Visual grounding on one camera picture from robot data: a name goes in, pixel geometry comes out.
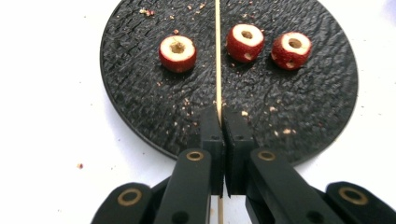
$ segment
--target apple core hole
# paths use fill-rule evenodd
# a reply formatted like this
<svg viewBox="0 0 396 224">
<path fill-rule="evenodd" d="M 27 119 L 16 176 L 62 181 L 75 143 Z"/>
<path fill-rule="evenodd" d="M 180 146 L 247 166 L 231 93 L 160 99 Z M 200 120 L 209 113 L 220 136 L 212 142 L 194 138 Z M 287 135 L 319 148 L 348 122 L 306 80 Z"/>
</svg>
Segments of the apple core hole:
<svg viewBox="0 0 396 224">
<path fill-rule="evenodd" d="M 253 34 L 249 31 L 242 31 L 242 36 L 247 39 L 253 38 Z"/>
<path fill-rule="evenodd" d="M 291 38 L 289 40 L 289 45 L 294 48 L 294 49 L 299 49 L 302 45 L 302 43 L 300 42 L 300 40 L 296 39 L 296 38 Z"/>
<path fill-rule="evenodd" d="M 180 42 L 173 42 L 171 44 L 171 50 L 174 53 L 183 53 L 184 52 L 184 45 Z"/>
</svg>

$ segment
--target textured black surface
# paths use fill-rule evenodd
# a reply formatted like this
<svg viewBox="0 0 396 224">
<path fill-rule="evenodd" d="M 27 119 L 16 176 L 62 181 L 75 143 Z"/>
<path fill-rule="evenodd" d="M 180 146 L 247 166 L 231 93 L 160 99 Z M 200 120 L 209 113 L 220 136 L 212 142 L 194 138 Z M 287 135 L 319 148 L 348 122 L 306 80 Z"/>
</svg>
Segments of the textured black surface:
<svg viewBox="0 0 396 224">
<path fill-rule="evenodd" d="M 200 111 L 215 100 L 214 1 L 199 6 L 181 0 L 121 1 L 100 51 L 105 87 L 120 116 L 172 157 L 199 127 Z M 155 16 L 140 14 L 142 7 Z M 248 112 L 260 146 L 280 149 L 293 163 L 311 158 L 344 129 L 356 101 L 357 68 L 344 32 L 314 0 L 221 2 L 222 44 L 237 23 L 263 29 L 265 46 L 248 64 L 235 62 L 222 48 L 223 103 Z M 161 41 L 175 29 L 198 49 L 194 69 L 184 75 L 167 72 L 158 59 Z M 273 40 L 289 31 L 302 32 L 313 43 L 307 64 L 295 72 L 277 68 L 269 57 Z"/>
</svg>

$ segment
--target apple slice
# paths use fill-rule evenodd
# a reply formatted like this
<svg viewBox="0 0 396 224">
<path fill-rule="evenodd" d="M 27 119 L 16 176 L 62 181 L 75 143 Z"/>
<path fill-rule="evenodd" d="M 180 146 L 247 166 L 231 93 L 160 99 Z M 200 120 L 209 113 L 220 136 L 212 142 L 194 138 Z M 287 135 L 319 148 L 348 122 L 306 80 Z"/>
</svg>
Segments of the apple slice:
<svg viewBox="0 0 396 224">
<path fill-rule="evenodd" d="M 286 70 L 300 68 L 311 53 L 311 41 L 306 35 L 289 32 L 278 37 L 272 46 L 271 58 Z"/>
<path fill-rule="evenodd" d="M 186 36 L 172 35 L 161 42 L 159 55 L 165 68 L 171 72 L 183 73 L 194 67 L 197 50 Z"/>
<path fill-rule="evenodd" d="M 226 38 L 228 54 L 241 63 L 254 61 L 262 52 L 263 46 L 264 35 L 254 25 L 237 24 Z"/>
</svg>

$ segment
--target brass screw hole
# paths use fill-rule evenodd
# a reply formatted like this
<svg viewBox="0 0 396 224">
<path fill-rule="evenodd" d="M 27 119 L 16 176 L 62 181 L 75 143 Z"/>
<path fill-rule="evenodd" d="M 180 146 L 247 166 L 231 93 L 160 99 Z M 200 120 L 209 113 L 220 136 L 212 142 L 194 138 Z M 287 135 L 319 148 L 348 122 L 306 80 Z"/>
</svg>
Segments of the brass screw hole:
<svg viewBox="0 0 396 224">
<path fill-rule="evenodd" d="M 200 161 L 203 158 L 204 154 L 199 151 L 192 151 L 187 153 L 187 159 L 189 159 L 190 161 Z"/>
<path fill-rule="evenodd" d="M 142 196 L 142 191 L 139 189 L 126 189 L 119 195 L 117 201 L 122 206 L 131 206 L 137 204 Z"/>
<path fill-rule="evenodd" d="M 273 161 L 276 157 L 276 155 L 270 151 L 261 151 L 259 152 L 259 158 L 264 160 L 264 161 Z"/>
<path fill-rule="evenodd" d="M 369 202 L 366 195 L 357 189 L 342 187 L 338 190 L 338 193 L 340 194 L 341 198 L 356 205 L 365 205 Z"/>
</svg>

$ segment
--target apple crumb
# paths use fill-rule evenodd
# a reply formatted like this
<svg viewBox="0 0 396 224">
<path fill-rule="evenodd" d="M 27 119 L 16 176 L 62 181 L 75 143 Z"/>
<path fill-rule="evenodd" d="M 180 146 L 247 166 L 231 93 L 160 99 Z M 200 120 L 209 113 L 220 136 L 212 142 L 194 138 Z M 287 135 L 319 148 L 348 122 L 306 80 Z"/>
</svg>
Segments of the apple crumb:
<svg viewBox="0 0 396 224">
<path fill-rule="evenodd" d="M 285 130 L 283 130 L 283 134 L 289 134 L 289 133 L 291 133 L 291 130 L 290 130 L 290 129 L 285 129 Z"/>
<path fill-rule="evenodd" d="M 153 10 L 150 9 L 145 9 L 144 7 L 140 8 L 139 10 L 140 14 L 146 14 L 146 16 L 154 16 L 155 12 Z"/>
</svg>

